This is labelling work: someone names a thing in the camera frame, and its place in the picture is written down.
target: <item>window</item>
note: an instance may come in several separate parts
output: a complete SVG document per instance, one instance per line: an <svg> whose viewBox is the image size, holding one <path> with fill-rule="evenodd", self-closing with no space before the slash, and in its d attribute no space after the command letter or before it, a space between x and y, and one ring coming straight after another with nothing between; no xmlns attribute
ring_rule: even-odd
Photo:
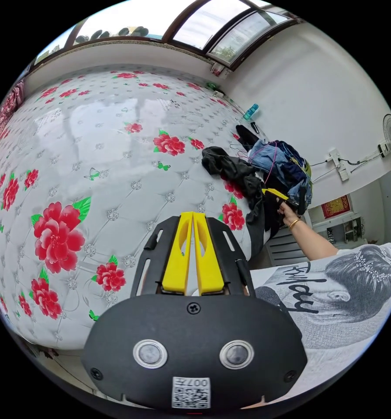
<svg viewBox="0 0 391 419"><path fill-rule="evenodd" d="M75 44L110 36L161 39L175 18L194 0L127 0L90 16Z"/></svg>
<svg viewBox="0 0 391 419"><path fill-rule="evenodd" d="M70 32L74 26L72 26L69 30L65 31L63 34L61 34L58 38L56 38L47 48L45 48L43 51L41 51L37 59L35 60L34 64L37 64L44 58L47 58L49 55L53 54L54 52L63 49L64 45L66 44L67 38L70 35Z"/></svg>
<svg viewBox="0 0 391 419"><path fill-rule="evenodd" d="M288 20L285 16L260 11L249 15L231 29L208 54L230 65L247 47L271 27Z"/></svg>
<svg viewBox="0 0 391 419"><path fill-rule="evenodd" d="M263 0L251 0L252 3L254 3L255 5L257 5L258 7L269 7L272 6L271 3L268 3L267 1L263 1Z"/></svg>
<svg viewBox="0 0 391 419"><path fill-rule="evenodd" d="M173 40L203 49L226 23L248 9L239 0L210 0L186 20Z"/></svg>

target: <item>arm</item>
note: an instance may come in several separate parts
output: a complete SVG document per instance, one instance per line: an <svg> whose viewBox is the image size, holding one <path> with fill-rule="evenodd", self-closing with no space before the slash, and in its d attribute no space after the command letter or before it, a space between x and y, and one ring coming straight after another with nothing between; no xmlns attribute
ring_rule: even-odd
<svg viewBox="0 0 391 419"><path fill-rule="evenodd" d="M281 203L278 212L284 215L283 221L288 227L298 219L298 216L294 211L284 202ZM329 243L320 234L314 232L302 220L296 221L296 223L292 225L291 233L302 252L310 261L335 256L338 252L338 249L335 246Z"/></svg>

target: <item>window frame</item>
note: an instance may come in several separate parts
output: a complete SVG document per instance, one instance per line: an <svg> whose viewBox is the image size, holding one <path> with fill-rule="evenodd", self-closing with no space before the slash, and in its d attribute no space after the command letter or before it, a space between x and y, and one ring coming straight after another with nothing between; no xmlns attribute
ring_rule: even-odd
<svg viewBox="0 0 391 419"><path fill-rule="evenodd" d="M211 45L211 48L206 52L206 56L209 59L212 59L222 65L224 65L226 68L230 69L231 71L234 71L239 65L250 55L253 51L255 51L259 46L261 46L267 39L274 36L278 32L281 32L281 30L286 29L290 26L293 26L294 23L288 24L288 22L291 22L293 19L289 16L284 16L287 18L286 21L276 23L275 25L271 26L270 28L266 29L264 32L259 33L256 37L254 37L252 40L249 41L249 43L242 49L242 51L235 56L235 58L232 59L231 62L226 62L224 60L221 60L219 57L216 57L212 51L213 49L222 41L222 39L231 32L235 27L237 27L239 24L241 24L245 19L249 18L250 16L254 15L258 12L267 12L267 10L263 8L257 8L257 10L251 10L249 14L241 18L239 21L235 22L231 27L228 27L225 33L217 39L217 41Z"/></svg>
<svg viewBox="0 0 391 419"><path fill-rule="evenodd" d="M288 19L287 21L281 22L277 25L270 27L269 30L265 31L257 39L252 41L252 43L249 43L248 46L245 47L244 50L238 56L236 56L236 58L233 59L231 63L226 63L225 61L222 61L219 58L216 58L215 56L211 55L211 51L213 50L213 48L220 42L220 40L222 40L228 34L229 31L231 31L237 24L242 22L248 16L254 13L258 13L259 11L266 11L267 9L270 9L275 6L266 5L266 6L260 7L254 4L253 2L251 2L250 0L240 0L242 3L245 3L246 5L248 5L249 8L239 13L237 16L235 16L229 22L223 25L223 27L220 30L218 30L215 34L212 35L212 37L208 40L208 42L206 43L203 49L195 48L183 42L175 41L173 37L186 23L188 18L191 17L198 9L203 7L209 1L210 0L194 0L174 19L174 21L168 27L168 29L163 34L161 39L126 35L126 36L113 36L113 37L103 38L103 39L95 39L95 40L91 40L91 41L83 42L81 44L74 45L75 39L77 38L82 26L85 24L87 19L91 17L91 16L88 16L73 27L63 48L48 55L47 57L45 57L38 63L35 63L38 57L38 56L35 56L32 62L30 63L30 65L28 66L28 73L26 74L26 76L32 71L35 71L36 69L38 69L40 66L46 64L47 62L53 59L56 59L61 54L64 54L69 51L73 51L76 48L82 48L89 45L95 45L98 43L110 42L110 41L138 41L138 42L171 45L178 49L191 52L200 57L206 58L208 60L218 62L219 64L222 64L224 67L228 68L229 70L235 71L242 64L242 62L245 61L245 59L249 55L251 55L258 47L260 47L265 41L267 41L268 39L270 39L277 33L283 31L284 29L290 26L304 22L304 20L298 18L297 16L294 16L290 12L281 13L282 16L287 17Z"/></svg>

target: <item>screw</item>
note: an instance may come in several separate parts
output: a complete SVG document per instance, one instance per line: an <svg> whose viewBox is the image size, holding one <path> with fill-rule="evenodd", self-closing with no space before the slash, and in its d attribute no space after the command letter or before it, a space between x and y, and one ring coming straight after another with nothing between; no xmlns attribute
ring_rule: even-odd
<svg viewBox="0 0 391 419"><path fill-rule="evenodd" d="M284 376L284 381L286 383L289 383L291 381L294 380L294 378L296 377L297 372L296 371L289 371L285 376Z"/></svg>
<svg viewBox="0 0 391 419"><path fill-rule="evenodd" d="M190 314L198 314L201 311L201 307L198 303L192 302L187 306L187 312Z"/></svg>
<svg viewBox="0 0 391 419"><path fill-rule="evenodd" d="M98 381L101 381L104 378L104 376L102 375L102 373L99 370L97 370L96 368L91 368L90 369L90 375L95 380L98 380Z"/></svg>

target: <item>pink curtain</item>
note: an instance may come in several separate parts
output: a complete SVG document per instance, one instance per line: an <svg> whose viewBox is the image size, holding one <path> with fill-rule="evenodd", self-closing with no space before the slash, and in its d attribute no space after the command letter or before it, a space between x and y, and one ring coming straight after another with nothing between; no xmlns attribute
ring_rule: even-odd
<svg viewBox="0 0 391 419"><path fill-rule="evenodd" d="M24 102L24 81L19 81L11 92L7 95L2 107L0 108L0 140L7 137L9 131L6 128L7 123L14 112Z"/></svg>

